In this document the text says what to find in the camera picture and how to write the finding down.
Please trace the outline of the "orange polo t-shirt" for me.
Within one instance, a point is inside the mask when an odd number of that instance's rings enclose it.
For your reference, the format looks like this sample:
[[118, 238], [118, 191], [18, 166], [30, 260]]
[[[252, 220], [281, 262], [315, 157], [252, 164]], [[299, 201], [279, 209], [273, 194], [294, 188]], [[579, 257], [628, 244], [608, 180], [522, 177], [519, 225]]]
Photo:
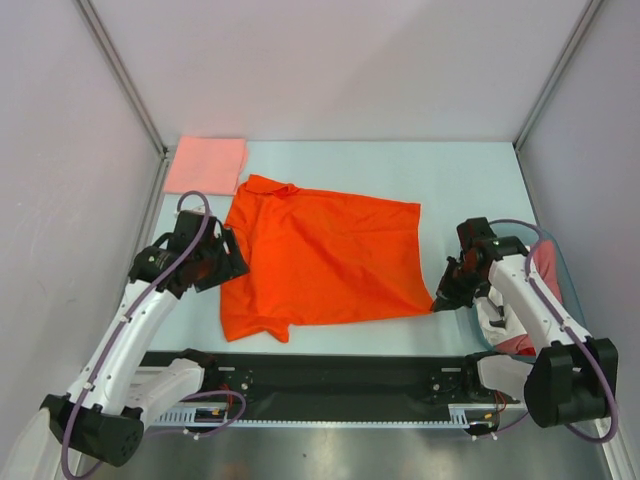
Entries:
[[249, 266], [221, 287], [225, 339], [268, 333], [286, 343], [292, 326], [430, 314], [420, 217], [418, 203], [250, 175], [225, 221]]

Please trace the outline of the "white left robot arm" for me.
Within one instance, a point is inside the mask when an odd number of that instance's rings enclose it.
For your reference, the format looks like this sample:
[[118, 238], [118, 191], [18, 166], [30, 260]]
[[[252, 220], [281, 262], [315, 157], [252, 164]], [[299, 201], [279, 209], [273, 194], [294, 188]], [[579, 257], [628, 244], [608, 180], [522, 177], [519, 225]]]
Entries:
[[248, 271], [231, 228], [211, 215], [180, 212], [173, 231], [136, 255], [119, 310], [79, 377], [65, 394], [49, 394], [41, 404], [62, 451], [120, 467], [150, 424], [176, 403], [229, 398], [215, 357], [194, 349], [180, 352], [142, 386], [130, 384], [159, 326], [185, 292], [203, 292]]

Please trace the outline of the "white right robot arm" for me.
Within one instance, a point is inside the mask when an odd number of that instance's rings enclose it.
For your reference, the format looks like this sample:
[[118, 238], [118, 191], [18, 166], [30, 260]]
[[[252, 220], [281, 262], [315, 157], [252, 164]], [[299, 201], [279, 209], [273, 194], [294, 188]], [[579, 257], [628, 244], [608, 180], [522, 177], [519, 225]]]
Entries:
[[597, 441], [613, 440], [619, 427], [615, 345], [583, 328], [547, 287], [534, 264], [540, 241], [527, 247], [516, 236], [498, 236], [492, 226], [485, 217], [457, 226], [460, 253], [448, 258], [432, 309], [470, 308], [495, 290], [518, 317], [536, 357], [528, 364], [507, 354], [485, 356], [461, 376], [463, 393], [473, 401], [505, 393], [522, 402], [538, 426], [562, 425], [586, 441], [592, 438], [576, 423], [607, 418], [609, 429]]

